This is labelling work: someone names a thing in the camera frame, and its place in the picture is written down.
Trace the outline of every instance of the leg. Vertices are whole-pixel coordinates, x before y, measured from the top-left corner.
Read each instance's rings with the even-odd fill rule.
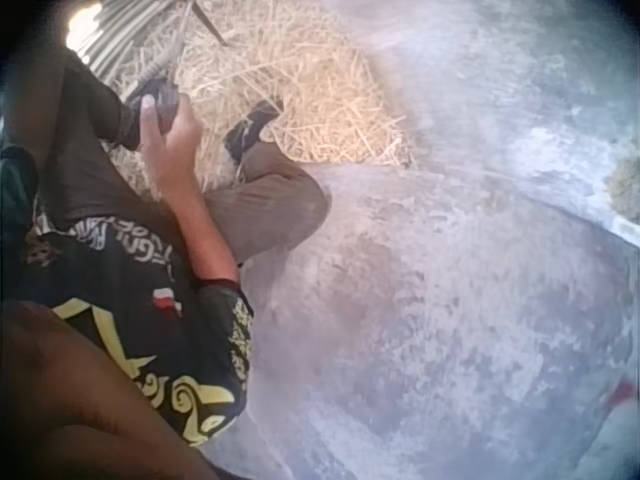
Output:
[[[59,228],[86,216],[129,216],[142,201],[98,139],[126,137],[123,127],[131,129],[133,114],[75,54],[69,52],[66,61],[55,139],[41,182],[46,212]]]
[[[276,246],[293,248],[318,229],[327,215],[327,199],[275,144],[256,143],[242,162],[245,184],[205,193],[211,216],[239,263]]]

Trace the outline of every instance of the person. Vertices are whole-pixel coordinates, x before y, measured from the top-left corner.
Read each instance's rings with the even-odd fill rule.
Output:
[[[198,446],[242,412],[253,312],[238,265],[305,240],[327,200],[259,140],[277,100],[225,138],[243,182],[201,193],[186,95],[161,135],[153,97],[135,111],[74,53],[64,61],[49,154],[12,141],[8,118],[0,159],[2,294],[19,302],[3,307],[2,410],[28,446],[16,458],[65,478],[216,478],[158,415]],[[162,202],[141,199],[101,141],[139,150]]]

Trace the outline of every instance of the red and white patch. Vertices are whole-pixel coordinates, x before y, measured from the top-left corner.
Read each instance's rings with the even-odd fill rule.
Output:
[[[176,302],[173,290],[158,288],[153,291],[153,305],[161,310],[174,310],[178,316],[182,315],[182,304]]]

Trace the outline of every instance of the black shoe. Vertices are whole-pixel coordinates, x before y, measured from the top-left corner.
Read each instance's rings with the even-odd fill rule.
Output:
[[[247,118],[240,120],[224,137],[224,146],[237,165],[240,164],[242,155],[260,141],[260,132],[265,125],[278,118],[283,110],[281,99],[275,98],[272,103],[273,105],[266,100],[259,102]]]

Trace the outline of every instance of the sleeve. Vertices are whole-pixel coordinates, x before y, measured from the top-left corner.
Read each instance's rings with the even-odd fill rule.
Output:
[[[218,350],[223,357],[220,360],[227,365],[232,383],[240,390],[238,393],[244,394],[249,379],[253,310],[233,282],[204,282],[198,297],[210,332],[217,337],[219,345],[225,345]]]
[[[21,270],[21,251],[32,226],[38,173],[31,155],[19,147],[0,154],[0,254],[2,298],[8,298]]]

